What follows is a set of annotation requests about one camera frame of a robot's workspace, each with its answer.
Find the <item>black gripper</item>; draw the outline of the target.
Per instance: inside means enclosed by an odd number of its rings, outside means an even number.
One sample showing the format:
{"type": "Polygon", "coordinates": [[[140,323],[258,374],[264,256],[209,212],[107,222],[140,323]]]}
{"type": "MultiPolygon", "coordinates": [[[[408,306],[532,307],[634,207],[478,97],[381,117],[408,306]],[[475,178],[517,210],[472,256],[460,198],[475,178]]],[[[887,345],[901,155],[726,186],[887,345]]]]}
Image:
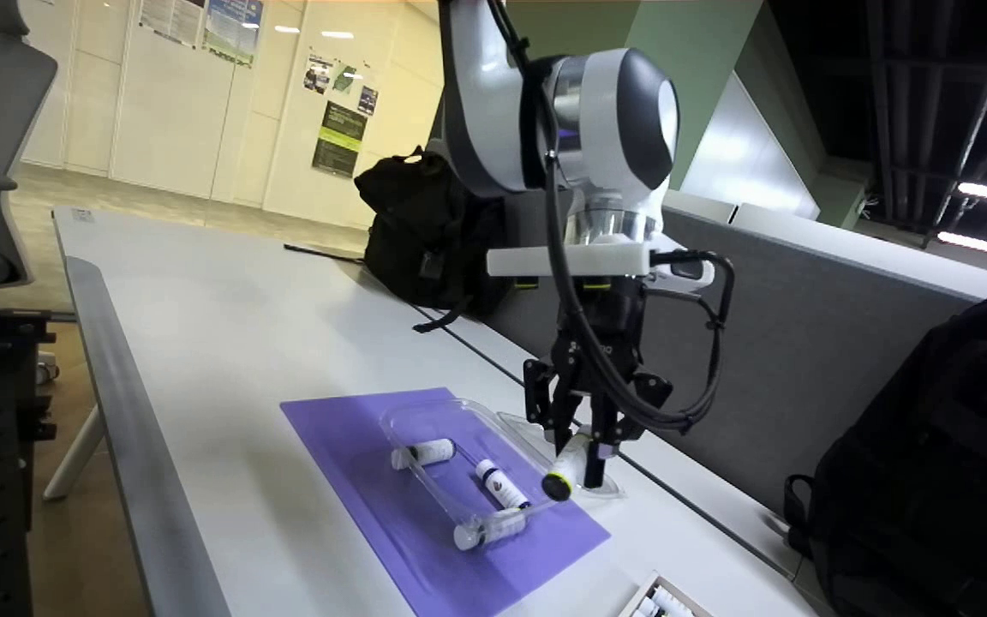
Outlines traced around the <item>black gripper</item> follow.
{"type": "Polygon", "coordinates": [[[658,425],[673,393],[642,369],[644,302],[642,280],[574,280],[558,302],[548,356],[523,364],[523,419],[552,436],[556,455],[573,440],[574,407],[593,407],[581,476],[589,490],[602,483],[618,442],[658,425]]]}

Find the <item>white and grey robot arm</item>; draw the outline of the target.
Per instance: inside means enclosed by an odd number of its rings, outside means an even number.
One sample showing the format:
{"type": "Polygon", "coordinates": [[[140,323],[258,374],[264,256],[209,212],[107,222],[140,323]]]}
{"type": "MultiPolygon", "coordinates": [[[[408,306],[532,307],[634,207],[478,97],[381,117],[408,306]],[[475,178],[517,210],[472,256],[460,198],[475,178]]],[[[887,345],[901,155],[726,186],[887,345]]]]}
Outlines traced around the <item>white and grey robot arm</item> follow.
{"type": "Polygon", "coordinates": [[[558,335],[523,367],[523,402],[556,444],[542,487],[562,499],[602,483],[606,459],[661,420],[669,384],[642,369],[642,327],[669,273],[677,94],[634,47],[529,56],[501,0],[437,0],[437,41],[457,178],[482,198],[546,198],[546,241],[498,247],[482,268],[558,290],[558,335]]]}

